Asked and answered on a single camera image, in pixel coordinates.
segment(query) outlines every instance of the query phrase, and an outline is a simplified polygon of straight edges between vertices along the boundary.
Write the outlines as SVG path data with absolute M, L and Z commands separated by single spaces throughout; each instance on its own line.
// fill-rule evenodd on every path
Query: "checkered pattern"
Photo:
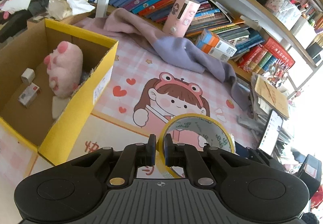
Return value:
M 243 111 L 223 84 L 207 72 L 199 74 L 169 65 L 160 57 L 139 47 L 131 39 L 119 40 L 111 81 L 94 109 L 136 126 L 132 118 L 133 109 L 141 97 L 146 82 L 152 78 L 159 78 L 161 72 L 168 72 L 175 78 L 183 78 L 188 83 L 198 84 L 203 91 L 202 96 L 209 102 L 211 118 L 220 122 L 243 146 L 252 148 L 256 146 L 257 143 L 251 132 L 237 124 L 236 116 L 241 115 Z M 126 79 L 135 79 L 136 83 L 130 85 Z M 114 96 L 115 86 L 120 86 L 121 90 L 127 91 L 127 94 L 120 97 Z M 227 105 L 227 100 L 233 103 L 233 109 Z
M 0 125 L 0 175 L 13 186 L 17 186 L 26 177 L 30 159 L 34 152 L 18 142 Z

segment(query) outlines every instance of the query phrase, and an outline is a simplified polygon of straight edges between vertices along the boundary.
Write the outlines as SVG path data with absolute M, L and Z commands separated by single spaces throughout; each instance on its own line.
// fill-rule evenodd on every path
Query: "plastic bag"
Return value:
M 88 0 L 49 0 L 47 12 L 55 19 L 62 20 L 71 15 L 91 12 L 94 8 Z

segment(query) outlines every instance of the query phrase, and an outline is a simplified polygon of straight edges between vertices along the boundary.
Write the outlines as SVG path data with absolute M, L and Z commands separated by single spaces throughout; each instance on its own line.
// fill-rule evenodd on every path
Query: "stuffed toy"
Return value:
M 81 49 L 70 42 L 62 41 L 44 59 L 49 75 L 49 87 L 60 98 L 67 98 L 80 83 L 83 65 Z

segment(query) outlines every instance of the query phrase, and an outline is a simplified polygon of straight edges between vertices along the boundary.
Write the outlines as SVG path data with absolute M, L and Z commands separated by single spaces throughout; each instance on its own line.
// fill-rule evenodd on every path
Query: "label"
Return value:
M 93 105 L 95 105 L 95 103 L 97 102 L 98 98 L 100 97 L 103 89 L 105 89 L 107 84 L 110 82 L 112 68 L 113 68 L 113 66 L 108 70 L 108 72 L 104 75 L 104 77 L 101 79 L 99 84 L 94 89 L 94 91 L 93 91 Z
M 315 168 L 313 168 L 312 166 L 310 166 L 309 164 L 306 164 L 304 167 L 304 171 L 309 174 L 312 178 L 316 178 L 316 173 L 317 170 Z

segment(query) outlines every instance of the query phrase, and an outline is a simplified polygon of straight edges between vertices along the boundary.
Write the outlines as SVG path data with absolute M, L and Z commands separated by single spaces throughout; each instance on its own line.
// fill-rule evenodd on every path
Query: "metal screw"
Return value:
M 209 177 L 201 177 L 197 182 L 200 185 L 204 185 L 204 186 L 212 185 L 214 183 L 213 180 Z
M 122 177 L 114 177 L 110 179 L 110 184 L 114 186 L 119 186 L 125 183 L 125 180 Z

